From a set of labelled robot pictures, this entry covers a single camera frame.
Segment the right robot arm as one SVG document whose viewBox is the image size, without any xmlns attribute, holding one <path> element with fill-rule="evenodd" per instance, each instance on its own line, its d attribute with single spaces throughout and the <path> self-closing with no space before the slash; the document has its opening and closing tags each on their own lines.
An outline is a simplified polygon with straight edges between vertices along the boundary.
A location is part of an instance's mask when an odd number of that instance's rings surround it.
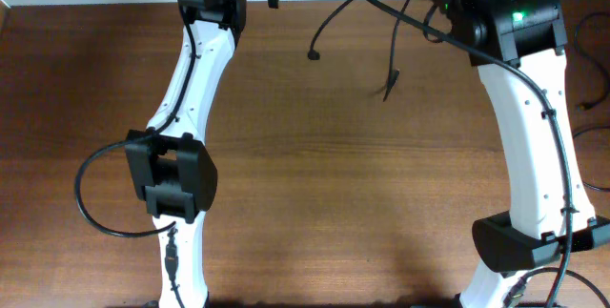
<svg viewBox="0 0 610 308">
<path fill-rule="evenodd" d="M 517 307 L 529 279 L 567 275 L 575 252 L 609 241 L 580 178 L 565 90 L 560 0 L 430 0 L 469 47 L 492 102 L 510 179 L 507 212 L 472 228 L 480 258 L 455 307 Z"/>
</svg>

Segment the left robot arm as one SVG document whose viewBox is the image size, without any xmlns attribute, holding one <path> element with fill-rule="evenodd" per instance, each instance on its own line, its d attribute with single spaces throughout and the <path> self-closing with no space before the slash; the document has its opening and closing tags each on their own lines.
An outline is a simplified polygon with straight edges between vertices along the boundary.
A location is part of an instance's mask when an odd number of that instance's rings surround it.
<svg viewBox="0 0 610 308">
<path fill-rule="evenodd" d="M 279 0 L 268 0 L 275 9 Z M 205 147 L 221 76 L 246 24 L 247 0 L 177 0 L 183 41 L 171 83 L 125 148 L 133 186 L 158 234 L 162 287 L 153 307 L 206 307 L 203 230 L 218 182 Z"/>
</svg>

